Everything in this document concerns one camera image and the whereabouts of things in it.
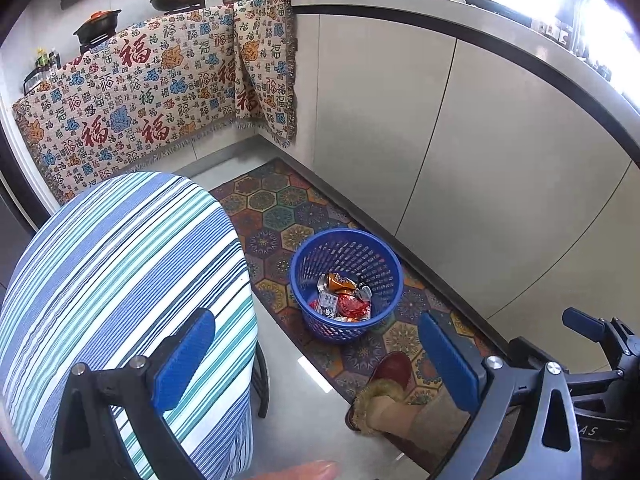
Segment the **orange foil snack bag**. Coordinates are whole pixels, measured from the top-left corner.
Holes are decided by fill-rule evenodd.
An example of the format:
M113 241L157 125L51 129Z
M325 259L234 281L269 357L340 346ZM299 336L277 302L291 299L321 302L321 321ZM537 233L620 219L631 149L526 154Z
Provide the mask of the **orange foil snack bag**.
M356 287L356 282L336 272L321 274L317 282L318 292L332 292L335 295L353 295Z

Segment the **white patterned paper package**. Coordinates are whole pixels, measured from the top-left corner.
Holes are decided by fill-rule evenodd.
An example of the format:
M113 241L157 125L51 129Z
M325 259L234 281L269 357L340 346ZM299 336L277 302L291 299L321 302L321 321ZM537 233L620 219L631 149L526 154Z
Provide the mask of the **white patterned paper package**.
M314 300L314 310L326 318L336 318L338 315L338 300L340 296L332 292L319 292Z

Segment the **patterned fu character cloth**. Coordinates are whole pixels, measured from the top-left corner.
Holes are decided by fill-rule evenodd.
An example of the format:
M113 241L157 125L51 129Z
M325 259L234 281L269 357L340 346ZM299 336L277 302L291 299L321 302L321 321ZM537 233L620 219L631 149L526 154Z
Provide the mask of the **patterned fu character cloth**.
M291 0L245 0L119 32L16 101L18 130L59 204L232 122L296 136Z

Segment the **red furry slipper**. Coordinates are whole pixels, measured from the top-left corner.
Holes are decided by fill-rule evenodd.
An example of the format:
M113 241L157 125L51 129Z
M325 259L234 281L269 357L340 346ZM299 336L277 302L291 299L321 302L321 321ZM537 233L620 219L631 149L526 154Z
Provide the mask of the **red furry slipper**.
M411 361L404 352L395 351L384 356L350 404L345 415L346 426L360 434L375 434L367 423L367 409L375 398L389 398L394 402L404 400L411 374Z

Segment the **grey wrapper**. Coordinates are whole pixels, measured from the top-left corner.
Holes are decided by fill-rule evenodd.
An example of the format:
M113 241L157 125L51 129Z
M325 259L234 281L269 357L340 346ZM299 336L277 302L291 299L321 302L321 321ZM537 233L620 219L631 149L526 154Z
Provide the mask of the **grey wrapper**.
M372 299L372 290L367 284L360 283L354 290L354 296L362 302L370 302Z

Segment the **blue plastic trash basket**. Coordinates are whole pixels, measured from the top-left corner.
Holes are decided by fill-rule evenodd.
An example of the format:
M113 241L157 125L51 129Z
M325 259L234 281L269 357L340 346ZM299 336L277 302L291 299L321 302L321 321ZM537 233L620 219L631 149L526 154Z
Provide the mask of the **blue plastic trash basket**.
M332 229L314 234L296 250L290 285L311 333L347 344L394 312L404 277L382 240L360 230Z

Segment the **red foil snack bag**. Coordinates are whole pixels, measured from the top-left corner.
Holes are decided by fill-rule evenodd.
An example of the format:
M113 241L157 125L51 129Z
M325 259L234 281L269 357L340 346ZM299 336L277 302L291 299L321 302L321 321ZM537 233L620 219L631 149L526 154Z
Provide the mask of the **red foil snack bag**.
M370 320L371 303L355 295L341 294L337 297L337 321L357 323Z

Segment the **grey refrigerator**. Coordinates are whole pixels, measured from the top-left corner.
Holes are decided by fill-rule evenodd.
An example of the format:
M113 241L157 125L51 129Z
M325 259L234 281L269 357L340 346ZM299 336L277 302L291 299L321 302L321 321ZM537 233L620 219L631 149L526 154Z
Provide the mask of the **grey refrigerator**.
M35 229L4 174L1 174L0 192L0 280L1 286L8 288L18 260L34 237Z

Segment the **white kitchen cabinets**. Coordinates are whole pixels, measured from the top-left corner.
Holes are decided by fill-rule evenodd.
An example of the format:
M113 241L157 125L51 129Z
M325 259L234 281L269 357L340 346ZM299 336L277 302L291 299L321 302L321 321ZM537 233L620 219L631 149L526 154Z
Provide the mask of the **white kitchen cabinets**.
M448 0L292 0L293 156L499 336L574 372L568 307L639 323L639 115L554 42Z

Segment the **striped blue tablecloth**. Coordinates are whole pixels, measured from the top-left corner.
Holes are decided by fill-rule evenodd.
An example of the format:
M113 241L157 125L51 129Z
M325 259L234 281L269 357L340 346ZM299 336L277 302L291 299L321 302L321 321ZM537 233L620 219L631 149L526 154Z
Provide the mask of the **striped blue tablecloth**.
M56 413L76 363L149 356L196 309L215 337L165 418L209 479L247 471L257 318L241 242L192 180L123 174L63 206L17 263L1 307L1 401L24 459L51 473Z

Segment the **black pot orange lid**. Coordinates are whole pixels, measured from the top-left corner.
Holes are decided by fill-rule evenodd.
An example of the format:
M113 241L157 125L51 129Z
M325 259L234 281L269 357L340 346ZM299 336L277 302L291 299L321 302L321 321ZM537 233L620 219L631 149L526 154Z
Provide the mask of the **black pot orange lid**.
M116 32L120 10L94 12L74 34L80 44L91 44L104 36L111 37Z

